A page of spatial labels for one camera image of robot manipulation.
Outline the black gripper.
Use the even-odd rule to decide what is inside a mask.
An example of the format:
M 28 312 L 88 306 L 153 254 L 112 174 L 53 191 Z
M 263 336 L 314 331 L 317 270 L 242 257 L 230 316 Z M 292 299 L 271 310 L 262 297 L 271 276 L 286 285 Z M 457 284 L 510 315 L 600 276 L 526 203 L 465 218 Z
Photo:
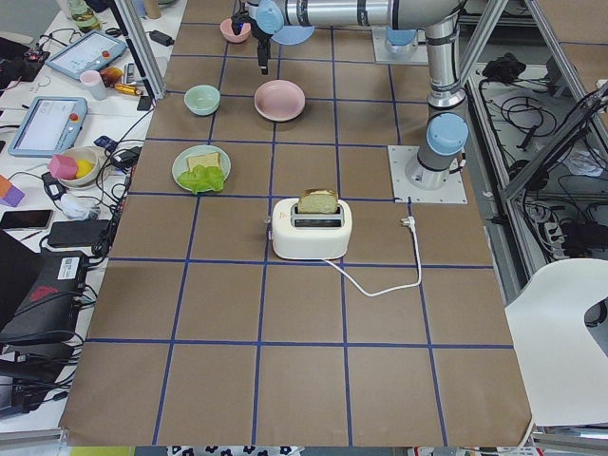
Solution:
M 258 40 L 258 46 L 256 50 L 257 54 L 257 65 L 262 75 L 269 73 L 268 62 L 270 59 L 271 35 L 264 32 L 257 21 L 250 16 L 248 12 L 237 12 L 231 17 L 233 21 L 233 29 L 235 33 L 238 33 L 238 26 L 244 23 L 249 23 L 251 26 L 251 34 Z

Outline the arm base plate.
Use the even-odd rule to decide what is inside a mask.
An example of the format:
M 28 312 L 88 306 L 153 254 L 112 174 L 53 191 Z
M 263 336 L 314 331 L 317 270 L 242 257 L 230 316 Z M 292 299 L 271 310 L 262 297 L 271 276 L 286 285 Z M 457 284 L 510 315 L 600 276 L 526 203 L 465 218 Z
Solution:
M 422 65 L 412 65 L 406 64 L 407 66 L 426 66 L 428 64 L 428 52 L 426 48 L 426 37 L 421 30 L 418 30 L 418 40 L 419 40 L 419 48 L 423 48 L 424 53 L 427 56 L 427 63 Z M 385 50 L 385 38 L 386 38 L 386 27 L 376 27 L 372 29 L 372 43 L 374 47 L 374 58 L 375 62 L 378 64 L 387 64 L 387 65 L 402 65 L 402 64 L 393 64 L 388 61 L 388 54 Z
M 443 171 L 430 171 L 418 161 L 418 146 L 389 145 L 389 171 L 396 202 L 467 204 L 456 158 Z

